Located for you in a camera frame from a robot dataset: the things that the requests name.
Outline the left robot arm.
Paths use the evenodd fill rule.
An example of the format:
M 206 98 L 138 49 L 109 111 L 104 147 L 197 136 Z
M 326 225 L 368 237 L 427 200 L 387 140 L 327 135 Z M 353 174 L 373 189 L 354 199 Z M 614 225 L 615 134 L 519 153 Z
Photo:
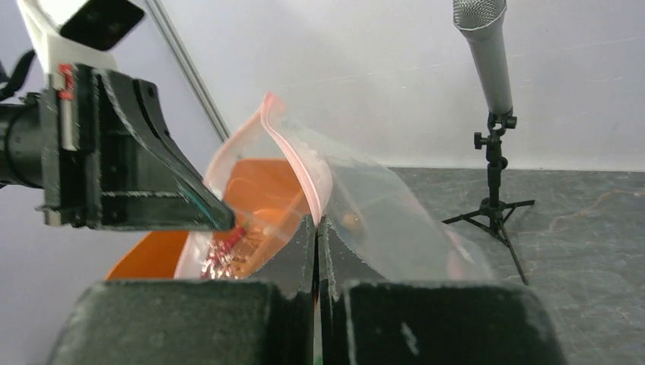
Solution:
M 43 192 L 53 227 L 225 231 L 233 210 L 172 139 L 157 86 L 118 71 L 62 64 L 18 103 L 34 61 L 1 76 L 1 184 Z

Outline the clear polka dot zip bag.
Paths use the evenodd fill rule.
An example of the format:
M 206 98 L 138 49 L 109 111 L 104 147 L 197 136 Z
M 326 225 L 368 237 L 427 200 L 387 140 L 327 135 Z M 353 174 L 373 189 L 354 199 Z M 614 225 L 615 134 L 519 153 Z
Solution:
M 324 218 L 333 220 L 350 251 L 388 280 L 493 276 L 484 253 L 431 217 L 396 173 L 307 128 L 289 116 L 285 103 L 274 94 L 265 95 L 255 114 L 217 151 L 207 169 L 205 185 L 225 203 L 226 182 L 234 164 L 243 158 L 285 159 L 309 205 L 305 216 L 315 225 Z

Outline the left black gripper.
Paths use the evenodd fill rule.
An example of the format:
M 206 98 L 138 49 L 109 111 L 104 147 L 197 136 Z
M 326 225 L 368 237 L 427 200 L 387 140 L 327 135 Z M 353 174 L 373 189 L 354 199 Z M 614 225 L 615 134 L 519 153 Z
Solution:
M 228 230 L 231 208 L 170 137 L 157 88 L 121 71 L 61 64 L 39 100 L 46 225 Z

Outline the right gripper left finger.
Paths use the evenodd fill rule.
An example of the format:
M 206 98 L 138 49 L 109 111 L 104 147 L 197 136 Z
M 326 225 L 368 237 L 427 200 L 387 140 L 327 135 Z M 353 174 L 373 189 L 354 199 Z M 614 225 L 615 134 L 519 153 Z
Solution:
M 316 228 L 243 280 L 111 280 L 78 299 L 50 364 L 311 364 Z

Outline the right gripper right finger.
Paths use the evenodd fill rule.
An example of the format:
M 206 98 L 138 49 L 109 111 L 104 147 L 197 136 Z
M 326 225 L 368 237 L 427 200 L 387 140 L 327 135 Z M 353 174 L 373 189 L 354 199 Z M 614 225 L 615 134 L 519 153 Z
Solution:
M 387 281 L 318 228 L 324 364 L 565 364 L 543 303 L 504 282 Z

